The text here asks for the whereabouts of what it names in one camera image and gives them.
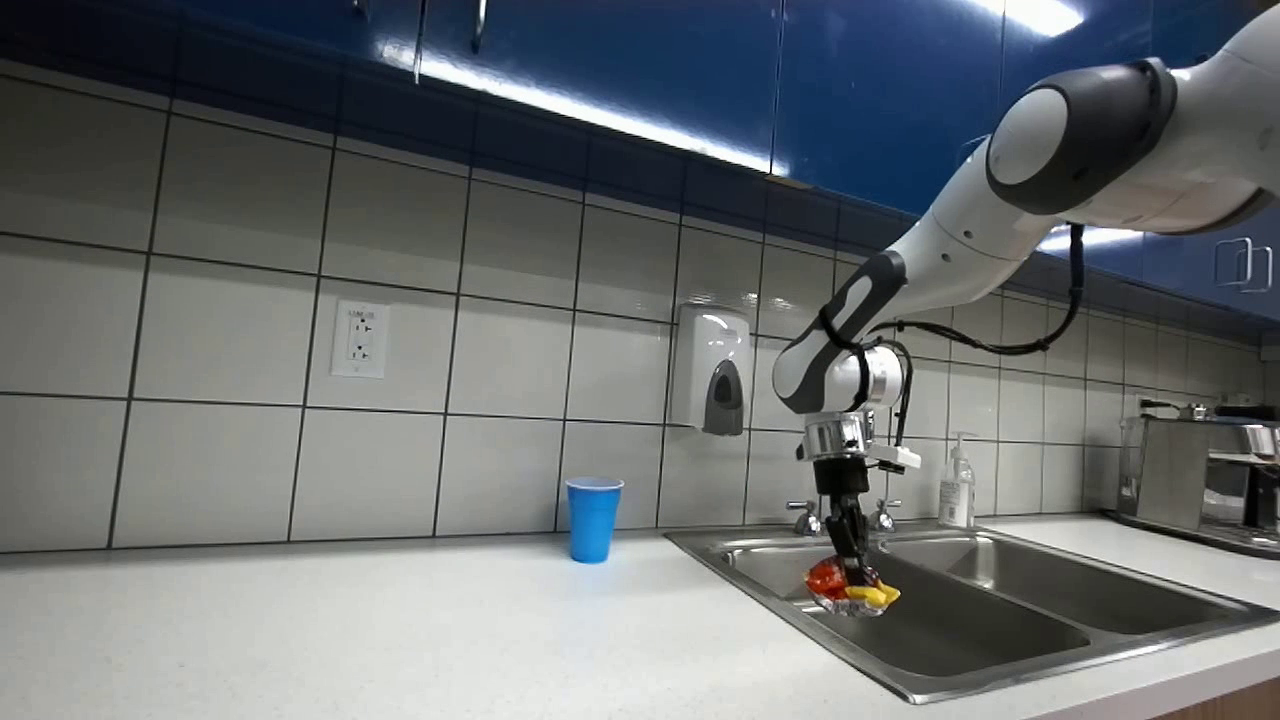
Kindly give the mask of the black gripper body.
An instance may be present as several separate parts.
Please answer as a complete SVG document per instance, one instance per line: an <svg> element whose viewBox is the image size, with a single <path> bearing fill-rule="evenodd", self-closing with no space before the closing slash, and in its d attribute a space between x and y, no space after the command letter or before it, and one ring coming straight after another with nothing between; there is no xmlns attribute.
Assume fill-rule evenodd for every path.
<svg viewBox="0 0 1280 720"><path fill-rule="evenodd" d="M869 466L860 456L816 462L813 474L832 516L860 513L860 497L869 491Z"/></svg>

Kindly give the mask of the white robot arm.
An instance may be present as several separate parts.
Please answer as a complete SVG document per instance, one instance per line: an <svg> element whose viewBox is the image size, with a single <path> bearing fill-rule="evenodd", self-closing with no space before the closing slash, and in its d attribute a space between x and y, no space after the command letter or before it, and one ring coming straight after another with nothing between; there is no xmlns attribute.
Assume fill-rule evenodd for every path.
<svg viewBox="0 0 1280 720"><path fill-rule="evenodd" d="M864 450L844 418L906 397L906 353L874 324L1000 289L1054 229L1209 233L1280 196L1280 8L1209 59L1095 65L1037 82L952 174L929 211L869 255L782 344L772 392L803 419L803 462L840 581L871 588Z"/></svg>

